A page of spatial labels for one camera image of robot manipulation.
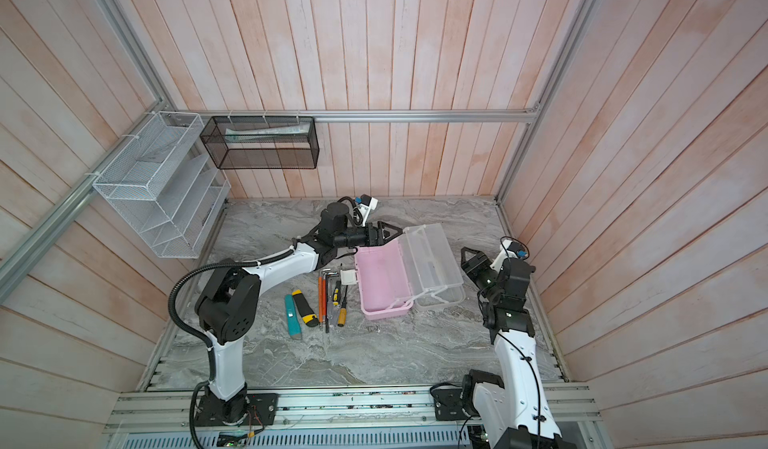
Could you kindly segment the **pink tool box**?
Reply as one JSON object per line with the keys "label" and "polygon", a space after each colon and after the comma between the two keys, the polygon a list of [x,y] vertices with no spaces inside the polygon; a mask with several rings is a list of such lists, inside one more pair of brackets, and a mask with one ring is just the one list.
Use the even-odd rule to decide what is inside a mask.
{"label": "pink tool box", "polygon": [[465,300],[463,276],[440,224],[412,226],[355,255],[361,310],[370,321]]}

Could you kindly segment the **steel hex key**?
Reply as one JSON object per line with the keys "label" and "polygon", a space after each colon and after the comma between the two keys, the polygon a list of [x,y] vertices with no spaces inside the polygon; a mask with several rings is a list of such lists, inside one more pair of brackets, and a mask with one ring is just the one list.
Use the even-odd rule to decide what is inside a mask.
{"label": "steel hex key", "polygon": [[323,270],[323,271],[326,272],[326,277],[327,277],[327,285],[326,285],[326,287],[327,287],[327,321],[326,321],[325,324],[323,324],[323,327],[324,327],[325,333],[328,334],[330,332],[328,304],[332,300],[332,292],[333,292],[332,280],[334,278],[338,278],[339,277],[339,272],[338,271],[331,271],[331,270]]}

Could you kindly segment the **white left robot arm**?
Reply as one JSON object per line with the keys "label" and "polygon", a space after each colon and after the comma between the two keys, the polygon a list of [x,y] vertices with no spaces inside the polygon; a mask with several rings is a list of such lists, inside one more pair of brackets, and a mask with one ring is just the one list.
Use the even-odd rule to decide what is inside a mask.
{"label": "white left robot arm", "polygon": [[328,204],[319,222],[286,250],[262,260],[226,259],[212,266],[195,314],[209,353],[209,391],[218,400],[229,402],[245,390],[243,339],[254,323],[262,293],[324,268],[341,249],[384,246],[403,234],[400,227],[370,222],[368,213],[374,207],[368,195],[342,197]]}

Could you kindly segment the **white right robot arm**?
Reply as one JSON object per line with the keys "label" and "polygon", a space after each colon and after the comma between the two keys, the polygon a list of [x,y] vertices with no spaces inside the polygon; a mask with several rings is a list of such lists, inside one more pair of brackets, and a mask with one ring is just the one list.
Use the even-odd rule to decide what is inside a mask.
{"label": "white right robot arm", "polygon": [[490,448],[574,448],[555,422],[537,364],[535,329],[525,308],[535,267],[519,240],[504,236],[490,259],[464,247],[460,267],[477,288],[483,326],[500,362],[499,375],[471,370],[461,400],[467,414],[481,419]]}

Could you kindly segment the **yellow black phillips screwdriver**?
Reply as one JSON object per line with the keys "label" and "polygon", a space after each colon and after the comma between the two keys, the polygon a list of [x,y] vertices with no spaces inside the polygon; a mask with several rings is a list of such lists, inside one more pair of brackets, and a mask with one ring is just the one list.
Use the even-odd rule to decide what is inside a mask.
{"label": "yellow black phillips screwdriver", "polygon": [[332,303],[334,307],[338,307],[341,303],[341,290],[342,290],[342,283],[341,280],[338,279],[335,281],[333,292],[332,292]]}

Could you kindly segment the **yellow black utility knife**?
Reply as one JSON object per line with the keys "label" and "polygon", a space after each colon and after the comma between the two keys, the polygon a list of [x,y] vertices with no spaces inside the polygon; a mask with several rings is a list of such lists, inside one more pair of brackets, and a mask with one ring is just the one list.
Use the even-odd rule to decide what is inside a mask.
{"label": "yellow black utility knife", "polygon": [[314,310],[310,307],[306,297],[301,290],[295,290],[292,293],[292,299],[295,304],[295,308],[298,316],[303,323],[308,327],[316,327],[320,324],[320,321],[315,314]]}

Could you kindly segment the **teal utility knife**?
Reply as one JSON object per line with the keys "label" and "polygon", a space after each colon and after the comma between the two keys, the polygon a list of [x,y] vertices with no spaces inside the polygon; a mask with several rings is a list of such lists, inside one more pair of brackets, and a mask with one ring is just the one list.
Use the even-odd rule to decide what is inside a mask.
{"label": "teal utility knife", "polygon": [[291,295],[286,295],[284,298],[286,324],[289,336],[294,340],[301,340],[302,333],[300,327],[300,320],[294,299]]}

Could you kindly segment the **orange handled screwdriver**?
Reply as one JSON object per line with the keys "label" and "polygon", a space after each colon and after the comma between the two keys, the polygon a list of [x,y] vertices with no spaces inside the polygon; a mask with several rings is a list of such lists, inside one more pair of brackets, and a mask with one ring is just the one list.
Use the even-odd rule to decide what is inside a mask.
{"label": "orange handled screwdriver", "polygon": [[347,300],[348,300],[348,286],[337,283],[337,302],[338,302],[338,317],[337,326],[344,327],[347,319]]}

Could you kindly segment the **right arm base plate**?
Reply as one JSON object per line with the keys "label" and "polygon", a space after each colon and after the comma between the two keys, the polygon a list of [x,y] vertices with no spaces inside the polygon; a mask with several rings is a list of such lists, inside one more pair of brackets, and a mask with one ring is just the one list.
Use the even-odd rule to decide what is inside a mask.
{"label": "right arm base plate", "polygon": [[453,383],[440,383],[429,388],[438,421],[471,419],[485,422],[509,422],[518,400],[505,387],[490,382],[470,385],[469,392]]}

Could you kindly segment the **black mesh wall basket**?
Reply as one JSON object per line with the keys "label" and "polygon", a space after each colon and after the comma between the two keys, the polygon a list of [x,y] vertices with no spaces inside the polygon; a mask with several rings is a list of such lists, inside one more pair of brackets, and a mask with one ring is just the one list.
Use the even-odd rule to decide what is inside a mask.
{"label": "black mesh wall basket", "polygon": [[310,117],[213,116],[200,139],[223,170],[312,170],[320,153]]}

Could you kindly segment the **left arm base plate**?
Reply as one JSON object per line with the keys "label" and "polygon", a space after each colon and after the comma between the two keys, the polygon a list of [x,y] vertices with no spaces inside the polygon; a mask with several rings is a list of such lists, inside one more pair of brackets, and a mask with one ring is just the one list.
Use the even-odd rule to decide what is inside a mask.
{"label": "left arm base plate", "polygon": [[198,399],[194,425],[199,427],[256,426],[274,424],[279,395],[277,393],[245,394],[240,392],[230,401],[217,398],[208,390]]}

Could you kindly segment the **aluminium mounting rail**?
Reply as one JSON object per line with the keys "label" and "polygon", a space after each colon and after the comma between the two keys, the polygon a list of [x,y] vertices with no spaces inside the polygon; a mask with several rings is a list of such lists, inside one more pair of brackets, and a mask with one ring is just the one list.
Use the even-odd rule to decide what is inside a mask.
{"label": "aluminium mounting rail", "polygon": [[[436,425],[435,402],[427,385],[320,387],[256,390],[253,401],[273,397],[259,409],[267,427],[276,430]],[[602,419],[584,383],[546,383],[544,394],[558,423]],[[181,391],[124,393],[104,432],[177,432],[189,427],[191,394]]]}

